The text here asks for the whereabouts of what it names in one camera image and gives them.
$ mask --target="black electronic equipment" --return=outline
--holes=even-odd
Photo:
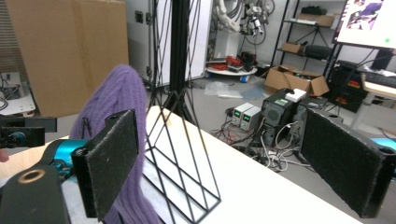
[[[395,170],[396,153],[323,110],[308,108],[301,153],[360,217],[375,217]]]
[[[328,80],[330,91],[325,94],[333,104],[355,113],[367,96],[356,66],[356,63],[337,61]]]
[[[322,109],[327,104],[324,97],[306,97],[297,106],[297,111],[293,116],[293,121],[302,120],[307,108]]]
[[[327,99],[324,97],[306,97],[297,106],[297,111],[293,116],[293,121],[295,122],[289,130],[289,134],[286,140],[293,140],[298,142],[301,135],[303,134],[304,127],[304,117],[307,108],[323,109],[327,104]]]
[[[276,140],[276,128],[271,125],[264,124],[264,130],[265,132],[262,135],[262,141],[266,146],[272,146]]]
[[[301,13],[320,16],[320,15],[326,15],[327,9],[318,6],[315,7],[309,6],[309,7],[303,7],[301,9]]]
[[[304,54],[309,58],[327,60],[332,55],[332,49],[319,45],[307,45],[304,48]]]
[[[274,145],[276,135],[280,129],[292,121],[292,116],[296,111],[297,104],[285,99],[288,92],[288,90],[277,91],[262,102],[262,117],[265,118],[264,125],[262,125],[265,132],[262,137],[265,145]],[[278,140],[282,139],[287,134],[287,132],[281,133]]]
[[[262,102],[264,123],[278,127],[291,122],[297,104],[285,99],[287,93],[283,90],[277,91]]]
[[[45,133],[57,132],[56,118],[0,118],[0,147],[41,147]]]
[[[363,74],[364,79],[368,82],[372,82],[381,86],[396,88],[396,77],[386,77],[384,75],[373,72],[365,72]]]

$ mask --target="cardboard box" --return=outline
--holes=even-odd
[[[304,46],[298,43],[286,42],[282,45],[282,50],[291,53],[301,53],[304,51]]]
[[[300,13],[297,18],[298,20],[315,21],[317,25],[326,27],[332,27],[332,24],[334,23],[334,16],[319,16]]]
[[[41,116],[77,114],[118,64],[128,64],[125,4],[7,0]]]
[[[310,80],[295,76],[297,73],[305,77],[310,77]],[[273,91],[283,88],[291,90],[299,89],[317,96],[329,91],[323,75],[300,70],[285,64],[272,67],[268,72],[264,85]]]

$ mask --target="black device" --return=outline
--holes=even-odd
[[[87,217],[101,221],[137,153],[134,110],[109,116],[106,127],[91,140],[56,140],[37,164],[12,176],[0,190],[0,220],[5,224],[70,223],[61,184],[75,174]]]
[[[335,105],[357,112],[367,96],[361,81],[361,72],[356,63],[339,60],[336,62],[328,80],[330,91],[325,96]]]
[[[286,137],[286,140],[293,139],[294,142],[300,140],[300,137],[303,135],[303,127],[304,127],[304,117],[307,108],[315,108],[315,109],[323,109],[327,104],[328,100],[324,97],[305,97],[297,106],[297,111],[293,116],[293,121],[295,122],[290,130],[289,134]]]
[[[309,6],[301,8],[301,13],[310,14],[310,15],[326,15],[327,9],[318,7],[318,6]]]
[[[307,45],[304,48],[304,55],[317,60],[328,60],[332,55],[332,49],[319,45]]]
[[[57,132],[56,118],[0,118],[0,147],[40,147],[45,133]]]
[[[275,143],[279,130],[290,123],[292,116],[295,114],[297,104],[285,99],[288,92],[290,90],[279,90],[262,102],[262,118],[265,118],[262,126],[265,132],[262,138],[265,145],[272,146]],[[260,137],[262,130],[256,133]],[[282,139],[287,134],[287,132],[281,133],[279,139]]]
[[[396,88],[396,77],[385,77],[384,75],[374,72],[364,72],[364,79],[381,86]]]
[[[308,108],[301,153],[360,217],[375,217],[392,179],[396,153],[323,110]]]

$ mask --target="purple knit fabric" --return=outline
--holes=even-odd
[[[146,138],[146,90],[140,76],[129,65],[118,65],[96,90],[92,98],[79,113],[70,139],[96,136],[105,127],[105,118],[111,114],[134,109],[136,113],[139,151],[134,167],[129,173],[120,194],[105,217],[106,223],[120,223],[119,214],[124,223],[159,223],[158,216],[140,188],[145,160]],[[87,118],[92,136],[87,129],[82,130],[83,118]]]

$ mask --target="shelving unit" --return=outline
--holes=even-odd
[[[294,3],[294,7],[290,7],[290,2]],[[329,71],[333,67],[336,57],[338,56],[341,46],[332,44],[332,40],[324,35],[323,33],[326,32],[327,35],[333,35],[335,30],[332,30],[332,27],[329,26],[323,26],[323,25],[318,25],[318,24],[307,24],[307,23],[302,23],[298,22],[295,20],[297,18],[297,15],[299,13],[299,10],[301,9],[300,3],[304,2],[305,4],[311,4],[311,5],[320,5],[321,3],[327,3],[327,4],[333,4],[333,3],[338,3],[338,4],[344,4],[345,1],[329,1],[329,0],[321,0],[321,1],[304,1],[304,0],[297,0],[297,1],[290,1],[288,0],[285,6],[285,10],[283,13],[283,18],[282,18],[282,23],[279,28],[278,32],[278,37],[276,41],[276,46],[274,49],[273,53],[273,58],[271,61],[271,66],[275,66],[278,64],[282,64],[285,61],[285,57],[289,57],[289,55],[294,55],[293,57],[302,57],[303,62],[302,64],[299,64],[299,68],[306,69],[307,65],[311,62],[311,60],[317,61],[318,59],[315,58],[310,58],[306,56],[304,53],[292,53],[288,51],[282,50],[282,45],[285,42],[294,42],[294,43],[303,43],[305,41],[308,42],[308,45],[320,45],[327,47],[331,49],[331,52],[329,54],[329,57],[325,60],[320,60],[322,61],[321,66],[323,66],[322,70],[322,75],[327,76],[329,74]],[[289,11],[292,11],[292,18],[286,18]],[[284,25],[288,24],[289,29],[284,29]],[[287,32],[287,37],[286,39],[282,42],[282,32]],[[278,64],[276,63],[276,56],[279,58],[280,55],[280,60]]]

